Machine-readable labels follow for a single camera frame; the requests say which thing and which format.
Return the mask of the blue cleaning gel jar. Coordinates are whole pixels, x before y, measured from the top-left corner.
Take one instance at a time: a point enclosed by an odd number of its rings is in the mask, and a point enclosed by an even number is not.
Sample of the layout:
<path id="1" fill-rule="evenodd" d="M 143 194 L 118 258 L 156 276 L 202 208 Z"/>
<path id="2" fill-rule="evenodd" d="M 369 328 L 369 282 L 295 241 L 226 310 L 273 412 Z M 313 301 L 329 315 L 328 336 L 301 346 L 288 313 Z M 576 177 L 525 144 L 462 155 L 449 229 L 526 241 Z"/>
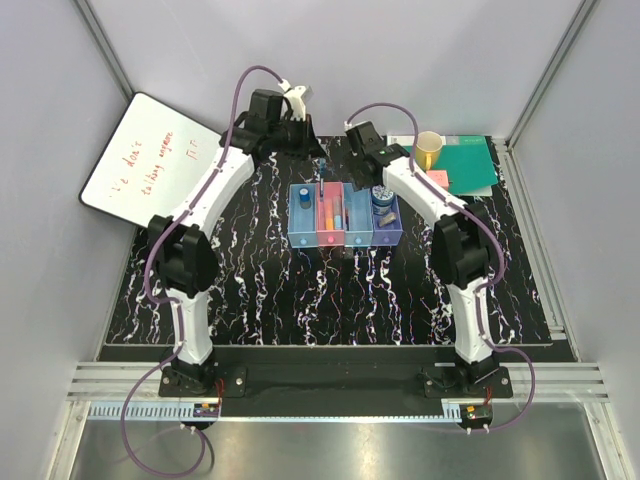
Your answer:
<path id="1" fill-rule="evenodd" d="M 382 185 L 376 185 L 371 188 L 372 212 L 377 216 L 388 214 L 393 205 L 395 194 L 393 191 Z"/>

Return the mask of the blue gel pen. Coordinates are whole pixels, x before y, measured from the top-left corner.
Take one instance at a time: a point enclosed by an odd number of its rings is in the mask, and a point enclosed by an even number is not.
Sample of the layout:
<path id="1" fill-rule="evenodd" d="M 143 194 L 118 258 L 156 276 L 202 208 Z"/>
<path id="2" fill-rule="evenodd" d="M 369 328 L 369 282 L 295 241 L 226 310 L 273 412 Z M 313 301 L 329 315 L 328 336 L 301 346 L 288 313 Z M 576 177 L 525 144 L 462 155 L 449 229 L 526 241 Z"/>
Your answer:
<path id="1" fill-rule="evenodd" d="M 324 200 L 324 183 L 325 183 L 325 173 L 326 173 L 326 158 L 319 159 L 318 164 L 318 174 L 319 174 L 319 198 L 320 201 Z"/>

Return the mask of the blue grey highlighter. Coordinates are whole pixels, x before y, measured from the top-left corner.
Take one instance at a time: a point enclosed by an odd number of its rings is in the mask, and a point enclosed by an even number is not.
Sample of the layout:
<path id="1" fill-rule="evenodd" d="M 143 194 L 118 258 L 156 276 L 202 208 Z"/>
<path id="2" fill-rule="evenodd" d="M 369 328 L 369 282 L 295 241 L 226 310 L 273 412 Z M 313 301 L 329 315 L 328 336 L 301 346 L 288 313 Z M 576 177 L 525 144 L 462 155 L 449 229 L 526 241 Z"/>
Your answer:
<path id="1" fill-rule="evenodd" d="M 333 212 L 333 228 L 335 230 L 342 230 L 343 229 L 342 200 L 340 196 L 334 196 L 332 198 L 332 212 Z"/>

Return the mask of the light blue bin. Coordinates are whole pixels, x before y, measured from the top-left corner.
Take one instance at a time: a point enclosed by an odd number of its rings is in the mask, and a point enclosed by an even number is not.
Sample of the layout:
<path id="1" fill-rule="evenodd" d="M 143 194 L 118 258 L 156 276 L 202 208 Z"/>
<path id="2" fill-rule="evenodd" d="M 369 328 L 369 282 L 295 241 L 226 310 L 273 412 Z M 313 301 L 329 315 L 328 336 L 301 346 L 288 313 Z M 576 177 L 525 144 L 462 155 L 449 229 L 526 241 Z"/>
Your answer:
<path id="1" fill-rule="evenodd" d="M 312 206 L 302 209 L 299 203 L 299 190 L 309 189 Z M 303 249 L 318 246 L 316 231 L 316 193 L 314 184 L 291 184 L 289 186 L 288 238 L 292 248 Z"/>
<path id="2" fill-rule="evenodd" d="M 343 184 L 343 200 L 351 199 L 351 230 L 345 231 L 346 247 L 368 247 L 373 237 L 371 192 L 369 189 L 355 190 L 352 183 Z"/>

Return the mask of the small beige eraser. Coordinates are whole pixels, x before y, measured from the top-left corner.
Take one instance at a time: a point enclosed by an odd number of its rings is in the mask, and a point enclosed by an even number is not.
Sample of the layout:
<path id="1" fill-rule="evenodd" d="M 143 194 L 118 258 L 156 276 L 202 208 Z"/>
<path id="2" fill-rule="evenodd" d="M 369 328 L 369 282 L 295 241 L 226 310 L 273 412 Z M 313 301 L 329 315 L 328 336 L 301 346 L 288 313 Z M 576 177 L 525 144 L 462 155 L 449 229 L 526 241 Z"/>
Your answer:
<path id="1" fill-rule="evenodd" d="M 395 212 L 389 212 L 386 215 L 380 216 L 378 218 L 377 225 L 379 228 L 384 228 L 388 225 L 392 225 L 397 219 L 398 216 Z"/>

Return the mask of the orange highlighter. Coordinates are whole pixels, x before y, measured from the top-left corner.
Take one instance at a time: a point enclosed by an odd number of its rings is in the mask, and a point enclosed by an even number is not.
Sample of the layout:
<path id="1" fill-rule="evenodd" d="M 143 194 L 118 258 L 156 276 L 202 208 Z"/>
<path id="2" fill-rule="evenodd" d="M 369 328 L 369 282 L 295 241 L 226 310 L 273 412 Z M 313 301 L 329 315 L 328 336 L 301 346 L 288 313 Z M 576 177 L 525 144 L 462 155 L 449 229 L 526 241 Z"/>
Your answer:
<path id="1" fill-rule="evenodd" d="M 333 201 L 325 198 L 322 202 L 323 229 L 331 231 L 334 229 Z"/>

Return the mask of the pink plastic bin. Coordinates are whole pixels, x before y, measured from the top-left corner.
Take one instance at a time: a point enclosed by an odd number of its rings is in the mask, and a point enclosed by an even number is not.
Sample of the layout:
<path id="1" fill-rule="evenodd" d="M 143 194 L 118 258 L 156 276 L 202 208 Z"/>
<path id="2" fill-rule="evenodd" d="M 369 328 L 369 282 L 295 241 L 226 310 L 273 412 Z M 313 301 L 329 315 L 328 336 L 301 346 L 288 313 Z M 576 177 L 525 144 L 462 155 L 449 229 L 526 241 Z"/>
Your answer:
<path id="1" fill-rule="evenodd" d="M 331 199 L 334 196 L 340 196 L 342 200 L 342 220 L 343 220 L 343 229 L 342 230 L 331 230 L 327 231 L 323 229 L 323 218 L 322 218 L 322 204 L 319 198 L 318 191 L 319 184 L 317 185 L 316 192 L 316 231 L 318 244 L 320 246 L 327 247 L 336 247 L 343 246 L 345 244 L 345 213 L 344 213 L 344 200 L 343 200 L 343 184 L 341 182 L 325 182 L 324 183 L 324 199 Z"/>

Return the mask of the purple plastic bin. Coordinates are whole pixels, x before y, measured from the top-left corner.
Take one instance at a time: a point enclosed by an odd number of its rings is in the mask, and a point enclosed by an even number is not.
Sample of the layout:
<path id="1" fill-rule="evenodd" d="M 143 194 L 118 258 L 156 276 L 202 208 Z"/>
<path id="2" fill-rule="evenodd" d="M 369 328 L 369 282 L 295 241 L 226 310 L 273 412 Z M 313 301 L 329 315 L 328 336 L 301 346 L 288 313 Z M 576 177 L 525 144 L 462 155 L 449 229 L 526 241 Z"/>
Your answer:
<path id="1" fill-rule="evenodd" d="M 404 229 L 401 222 L 401 214 L 400 214 L 399 205 L 398 205 L 398 198 L 396 195 L 395 195 L 390 212 L 395 212 L 398 216 L 398 219 L 392 225 L 388 225 L 384 228 L 378 227 L 377 222 L 380 216 L 374 215 L 372 212 L 372 222 L 373 222 L 373 237 L 371 240 L 372 246 L 392 247 L 392 246 L 396 246 L 400 242 L 400 239 L 404 233 Z"/>

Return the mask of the blue round stamp bottle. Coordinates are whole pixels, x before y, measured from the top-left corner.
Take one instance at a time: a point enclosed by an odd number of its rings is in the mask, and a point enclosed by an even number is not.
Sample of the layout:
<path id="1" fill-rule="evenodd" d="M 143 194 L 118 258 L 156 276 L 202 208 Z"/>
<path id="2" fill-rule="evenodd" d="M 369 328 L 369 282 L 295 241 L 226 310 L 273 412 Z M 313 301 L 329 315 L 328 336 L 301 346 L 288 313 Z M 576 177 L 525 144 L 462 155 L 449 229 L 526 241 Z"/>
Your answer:
<path id="1" fill-rule="evenodd" d="M 312 206 L 311 194 L 309 189 L 303 187 L 299 190 L 299 203 L 302 209 L 310 209 Z"/>

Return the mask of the green cutting mat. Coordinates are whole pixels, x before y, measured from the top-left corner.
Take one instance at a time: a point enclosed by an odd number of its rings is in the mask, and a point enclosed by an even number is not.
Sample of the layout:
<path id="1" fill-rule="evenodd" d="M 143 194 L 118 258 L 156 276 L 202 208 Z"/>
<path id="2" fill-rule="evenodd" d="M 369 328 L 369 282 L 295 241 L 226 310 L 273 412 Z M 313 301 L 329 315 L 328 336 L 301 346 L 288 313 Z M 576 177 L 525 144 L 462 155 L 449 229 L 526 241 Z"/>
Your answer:
<path id="1" fill-rule="evenodd" d="M 443 136 L 443 148 L 430 170 L 445 170 L 455 196 L 490 196 L 498 183 L 493 160 L 483 136 Z"/>

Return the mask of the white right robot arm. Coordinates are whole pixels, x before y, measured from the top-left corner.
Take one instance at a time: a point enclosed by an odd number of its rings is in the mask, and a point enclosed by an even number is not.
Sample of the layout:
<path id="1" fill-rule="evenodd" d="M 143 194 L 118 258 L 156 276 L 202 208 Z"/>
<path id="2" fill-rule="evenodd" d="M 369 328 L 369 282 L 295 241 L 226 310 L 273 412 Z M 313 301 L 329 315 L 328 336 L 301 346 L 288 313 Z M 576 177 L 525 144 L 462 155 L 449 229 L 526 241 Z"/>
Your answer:
<path id="1" fill-rule="evenodd" d="M 457 390 L 476 396 L 486 389 L 498 361 L 489 340 L 487 286 L 500 251 L 482 205 L 468 204 L 438 186 L 398 144 L 387 144 L 370 121 L 347 123 L 356 183 L 384 186 L 411 206 L 432 230 L 429 268 L 446 285 L 455 325 Z"/>

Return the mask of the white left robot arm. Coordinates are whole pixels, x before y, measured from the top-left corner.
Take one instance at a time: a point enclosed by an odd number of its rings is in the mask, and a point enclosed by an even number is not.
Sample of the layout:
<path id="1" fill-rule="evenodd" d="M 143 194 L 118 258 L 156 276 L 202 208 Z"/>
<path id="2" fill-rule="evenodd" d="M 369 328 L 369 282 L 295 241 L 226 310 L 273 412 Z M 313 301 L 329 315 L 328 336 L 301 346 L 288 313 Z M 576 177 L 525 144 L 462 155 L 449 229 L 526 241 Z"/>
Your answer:
<path id="1" fill-rule="evenodd" d="M 232 114 L 212 165 L 186 200 L 148 224 L 145 275 L 157 277 L 163 287 L 175 340 L 160 367 L 165 382 L 193 395 L 206 395 L 219 384 L 208 320 L 208 291 L 219 263 L 210 236 L 236 192 L 272 153 L 301 160 L 323 155 L 306 107 L 310 95 L 310 87 L 287 82 L 276 91 L 255 90 L 248 109 Z"/>

